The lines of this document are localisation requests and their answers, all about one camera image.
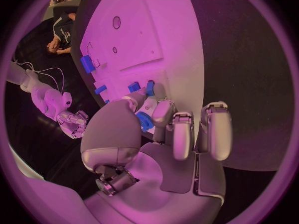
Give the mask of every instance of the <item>white platform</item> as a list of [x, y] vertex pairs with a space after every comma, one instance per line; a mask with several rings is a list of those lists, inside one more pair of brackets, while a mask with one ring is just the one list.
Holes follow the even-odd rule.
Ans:
[[[121, 25], [113, 27], [118, 16]], [[178, 111], [191, 110], [195, 134], [203, 103], [204, 62], [200, 31], [190, 0], [102, 0], [82, 39], [82, 55], [89, 55], [95, 89], [103, 100], [123, 97], [128, 85], [149, 80], [164, 85]], [[155, 97], [140, 111], [152, 114]]]

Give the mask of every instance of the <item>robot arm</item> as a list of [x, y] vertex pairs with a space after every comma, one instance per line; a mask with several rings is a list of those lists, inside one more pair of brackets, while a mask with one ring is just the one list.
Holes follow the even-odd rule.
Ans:
[[57, 121], [62, 131], [69, 137], [81, 138], [83, 136], [88, 116], [83, 111], [73, 114], [67, 110], [72, 103], [70, 93], [61, 94], [58, 90], [40, 82], [34, 71], [25, 71], [15, 62], [11, 62], [6, 80], [20, 85], [23, 91], [31, 93], [35, 106], [44, 115]]

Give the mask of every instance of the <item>wire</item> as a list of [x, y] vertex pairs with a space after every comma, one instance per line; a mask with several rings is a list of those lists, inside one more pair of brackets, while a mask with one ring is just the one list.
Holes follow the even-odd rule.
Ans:
[[58, 67], [52, 67], [52, 68], [48, 68], [48, 69], [45, 69], [45, 70], [36, 71], [36, 70], [34, 69], [34, 66], [33, 66], [33, 64], [32, 64], [31, 62], [19, 63], [19, 62], [15, 59], [15, 54], [13, 54], [13, 61], [14, 61], [16, 64], [18, 64], [19, 66], [27, 65], [27, 66], [29, 66], [29, 67], [31, 68], [32, 71], [34, 71], [34, 72], [36, 72], [36, 73], [39, 73], [39, 74], [42, 74], [42, 75], [46, 75], [46, 76], [51, 77], [51, 78], [53, 79], [53, 81], [55, 82], [58, 91], [59, 91], [59, 87], [58, 87], [58, 84], [57, 84], [56, 80], [54, 79], [54, 77], [52, 77], [52, 76], [49, 75], [49, 74], [43, 73], [43, 71], [48, 71], [48, 70], [52, 70], [52, 69], [58, 69], [58, 70], [60, 70], [61, 75], [62, 75], [62, 88], [61, 88], [61, 91], [60, 91], [60, 92], [61, 92], [61, 93], [63, 92], [63, 88], [64, 88], [64, 75], [63, 75], [63, 71], [62, 71], [60, 68], [58, 68]]

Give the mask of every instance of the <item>humanoid robot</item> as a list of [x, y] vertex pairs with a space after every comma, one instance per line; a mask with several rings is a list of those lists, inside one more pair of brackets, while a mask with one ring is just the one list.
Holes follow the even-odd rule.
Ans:
[[202, 109], [195, 142], [193, 113], [159, 100], [151, 116], [153, 142], [141, 147], [135, 113], [148, 98], [146, 88], [111, 101], [87, 125], [83, 111], [67, 110], [71, 95], [40, 82], [34, 71], [12, 62], [7, 81], [30, 92], [33, 103], [69, 137], [82, 137], [83, 164], [99, 174], [96, 198], [112, 222], [205, 224], [217, 216], [226, 189], [221, 161], [232, 148], [231, 116], [224, 102]]

